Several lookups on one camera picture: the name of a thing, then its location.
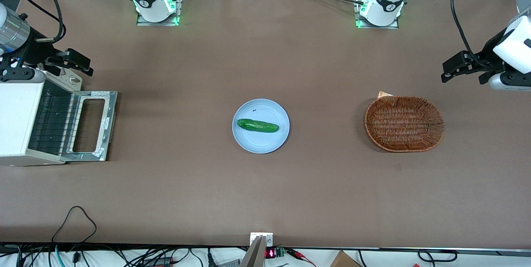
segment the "tabletop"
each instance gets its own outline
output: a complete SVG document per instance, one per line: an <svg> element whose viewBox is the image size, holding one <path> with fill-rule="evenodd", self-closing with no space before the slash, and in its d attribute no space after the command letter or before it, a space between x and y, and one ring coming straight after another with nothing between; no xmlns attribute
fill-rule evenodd
<svg viewBox="0 0 531 267"><path fill-rule="evenodd" d="M35 0L54 12L51 0ZM531 95L477 75L442 84L463 50L449 0L407 0L400 29L357 29L337 0L184 0L178 27L137 27L127 0L59 0L56 48L92 59L85 90L120 92L108 161L0 168L0 238L49 241L73 205L91 242L382 248L531 248ZM455 0L474 51L515 0ZM57 22L23 1L49 36ZM387 153L365 132L378 92L442 113L444 138ZM252 154L233 138L245 102L290 117L286 143ZM76 212L58 240L91 225Z"/></svg>

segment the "light blue plate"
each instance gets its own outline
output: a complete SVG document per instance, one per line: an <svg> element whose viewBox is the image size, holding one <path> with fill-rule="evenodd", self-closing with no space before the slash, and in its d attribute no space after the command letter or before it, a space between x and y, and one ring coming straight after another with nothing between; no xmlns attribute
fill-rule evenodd
<svg viewBox="0 0 531 267"><path fill-rule="evenodd" d="M247 131L236 123L239 119L252 119L277 124L275 133ZM256 154L277 150L284 144L290 133L290 119L280 104L269 99L254 99L242 105L233 119L233 135L239 145Z"/></svg>

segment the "wicker basket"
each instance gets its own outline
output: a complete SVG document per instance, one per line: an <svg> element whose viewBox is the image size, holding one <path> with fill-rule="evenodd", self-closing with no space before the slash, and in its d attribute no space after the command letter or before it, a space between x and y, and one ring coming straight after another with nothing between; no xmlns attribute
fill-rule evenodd
<svg viewBox="0 0 531 267"><path fill-rule="evenodd" d="M442 140L444 122L424 98L388 96L376 99L365 113L370 139L389 152L422 152Z"/></svg>

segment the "white floor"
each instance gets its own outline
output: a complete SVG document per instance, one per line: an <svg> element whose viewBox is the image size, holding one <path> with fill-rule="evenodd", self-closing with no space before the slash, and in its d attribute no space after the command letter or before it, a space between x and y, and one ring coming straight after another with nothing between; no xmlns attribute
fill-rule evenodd
<svg viewBox="0 0 531 267"><path fill-rule="evenodd" d="M298 250L304 254L308 259L312 260L317 267L329 267L338 250ZM187 250L182 249L175 252L173 258L179 260L186 254ZM212 248L212 256L217 265L228 263L233 260L243 259L245 252L238 248ZM347 250L349 256L360 263L360 257L356 250ZM124 251L127 259L133 259L139 255L144 254L145 251L127 250ZM207 249L194 248L193 253L202 260L203 267L208 266ZM60 256L65 267L72 267L73 252L61 252ZM123 267L125 261L119 257L115 252L110 250L95 250L85 252L85 257L89 261L90 267ZM433 254L434 259L446 260L453 255L450 254ZM430 263L425 263L417 257L416 252L382 252L366 250L363 252L363 258L367 267L413 267L418 264L420 267L432 267ZM0 266L2 267L16 267L17 255L10 255L0 258ZM27 267L31 262L28 257L25 262ZM276 259L265 260L265 267L278 267L288 263L287 267L312 267L309 263L296 260L290 256L279 257ZM57 261L55 253L51 254L52 267L61 267ZM77 263L77 267L86 267L87 264L83 259ZM184 260L175 265L176 267L201 267L201 263L197 258L188 255ZM437 263L436 267L529 267L531 266L531 257L516 257L516 256L493 256L493 255L463 255L460 254L457 260L451 263ZM41 254L34 262L34 267L49 267L48 253Z"/></svg>

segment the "cucumber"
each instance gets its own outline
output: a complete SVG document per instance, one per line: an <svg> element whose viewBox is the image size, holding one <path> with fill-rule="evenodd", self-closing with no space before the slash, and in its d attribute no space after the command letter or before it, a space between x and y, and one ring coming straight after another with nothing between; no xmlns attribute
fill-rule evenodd
<svg viewBox="0 0 531 267"><path fill-rule="evenodd" d="M240 119L237 121L237 124L239 127L248 131L258 131L267 133L273 133L278 131L278 125L276 124L255 121L251 119Z"/></svg>

